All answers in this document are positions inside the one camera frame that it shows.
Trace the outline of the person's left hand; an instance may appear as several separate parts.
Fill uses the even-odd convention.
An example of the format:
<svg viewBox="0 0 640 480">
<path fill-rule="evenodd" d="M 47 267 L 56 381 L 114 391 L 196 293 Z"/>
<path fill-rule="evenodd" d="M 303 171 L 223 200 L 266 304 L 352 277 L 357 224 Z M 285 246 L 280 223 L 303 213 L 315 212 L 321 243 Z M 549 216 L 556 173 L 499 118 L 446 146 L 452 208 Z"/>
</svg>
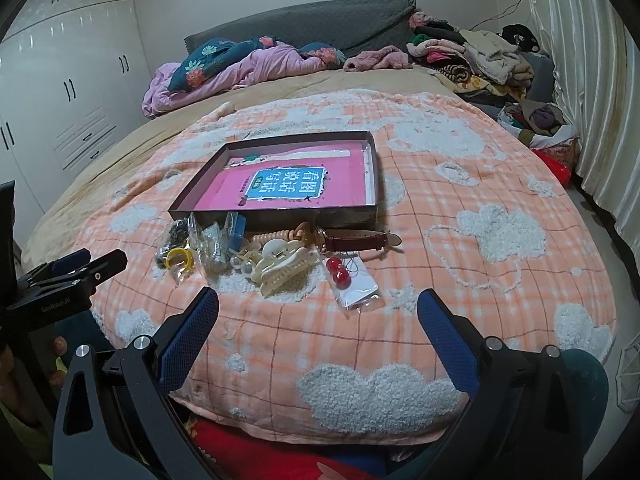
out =
<svg viewBox="0 0 640 480">
<path fill-rule="evenodd" d="M 55 353 L 54 359 L 54 371 L 49 378 L 50 385 L 56 388 L 63 388 L 66 379 L 66 366 L 62 362 L 62 357 L 67 352 L 67 342 L 61 337 L 57 336 L 53 341 L 53 351 Z"/>
</svg>

